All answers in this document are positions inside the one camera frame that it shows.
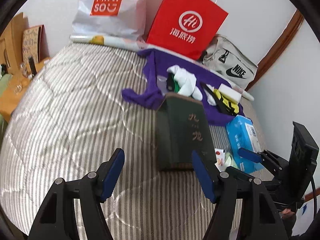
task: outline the white circle logo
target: white circle logo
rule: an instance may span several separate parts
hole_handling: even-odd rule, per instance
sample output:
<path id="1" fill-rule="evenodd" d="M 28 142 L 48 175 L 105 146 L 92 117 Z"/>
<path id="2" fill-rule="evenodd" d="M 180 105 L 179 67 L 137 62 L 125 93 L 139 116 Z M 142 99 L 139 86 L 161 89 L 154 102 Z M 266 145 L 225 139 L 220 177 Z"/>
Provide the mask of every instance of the white circle logo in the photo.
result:
<path id="1" fill-rule="evenodd" d="M 179 25 L 187 33 L 195 33 L 202 27 L 202 17 L 195 11 L 186 11 L 180 15 Z"/>

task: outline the metal screw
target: metal screw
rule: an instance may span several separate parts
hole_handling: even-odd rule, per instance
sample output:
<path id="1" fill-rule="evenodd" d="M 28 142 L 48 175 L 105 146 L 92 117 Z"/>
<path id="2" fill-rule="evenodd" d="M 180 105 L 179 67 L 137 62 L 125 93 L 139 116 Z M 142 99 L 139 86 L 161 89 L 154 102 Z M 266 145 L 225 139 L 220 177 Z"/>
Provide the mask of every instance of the metal screw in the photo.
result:
<path id="1" fill-rule="evenodd" d="M 90 173 L 88 174 L 88 178 L 89 178 L 89 179 L 93 179 L 95 176 L 97 176 L 97 173 L 95 173 L 94 171 L 92 171 L 92 172 L 90 172 Z"/>
<path id="2" fill-rule="evenodd" d="M 260 185 L 261 184 L 261 179 L 258 179 L 258 178 L 255 178 L 253 179 L 253 182 L 257 185 Z"/>
<path id="3" fill-rule="evenodd" d="M 54 182 L 55 182 L 55 184 L 59 185 L 63 182 L 63 179 L 57 178 Z"/>
<path id="4" fill-rule="evenodd" d="M 226 179 L 226 178 L 229 177 L 229 174 L 227 172 L 223 171 L 223 172 L 220 173 L 220 177 Z"/>

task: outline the nike swoosh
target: nike swoosh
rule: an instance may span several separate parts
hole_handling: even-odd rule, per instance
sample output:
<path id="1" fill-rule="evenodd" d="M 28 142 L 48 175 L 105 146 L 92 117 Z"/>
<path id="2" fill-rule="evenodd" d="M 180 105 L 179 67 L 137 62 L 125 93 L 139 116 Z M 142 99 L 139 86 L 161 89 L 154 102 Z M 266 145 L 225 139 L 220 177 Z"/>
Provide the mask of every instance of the nike swoosh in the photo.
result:
<path id="1" fill-rule="evenodd" d="M 228 76 L 246 79 L 246 78 L 244 78 L 244 77 L 240 77 L 240 76 L 237 76 L 237 75 L 233 74 L 233 73 L 231 72 L 231 69 L 233 69 L 233 68 L 229 68 L 229 69 L 226 70 L 226 74 L 227 74 Z"/>

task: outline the black cable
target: black cable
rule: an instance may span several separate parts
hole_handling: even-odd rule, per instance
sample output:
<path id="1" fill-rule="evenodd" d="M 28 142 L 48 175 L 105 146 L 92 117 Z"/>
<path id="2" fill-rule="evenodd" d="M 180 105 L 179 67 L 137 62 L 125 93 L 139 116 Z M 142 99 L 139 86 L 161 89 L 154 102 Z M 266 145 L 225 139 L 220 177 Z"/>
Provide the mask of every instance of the black cable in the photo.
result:
<path id="1" fill-rule="evenodd" d="M 311 176 L 311 187 L 312 187 L 312 193 L 313 193 L 313 218 L 317 215 L 317 196 L 316 196 L 316 185 L 315 181 L 313 180 L 313 175 L 310 172 Z"/>

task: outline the white eraser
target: white eraser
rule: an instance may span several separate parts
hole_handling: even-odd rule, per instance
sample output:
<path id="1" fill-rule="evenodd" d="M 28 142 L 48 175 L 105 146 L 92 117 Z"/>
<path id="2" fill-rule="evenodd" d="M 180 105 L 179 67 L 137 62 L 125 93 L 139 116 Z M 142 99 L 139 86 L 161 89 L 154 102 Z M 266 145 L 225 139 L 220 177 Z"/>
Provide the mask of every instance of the white eraser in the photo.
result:
<path id="1" fill-rule="evenodd" d="M 241 99 L 241 94 L 239 92 L 233 90 L 225 84 L 221 84 L 218 90 L 225 98 L 229 99 L 235 104 L 239 104 Z"/>

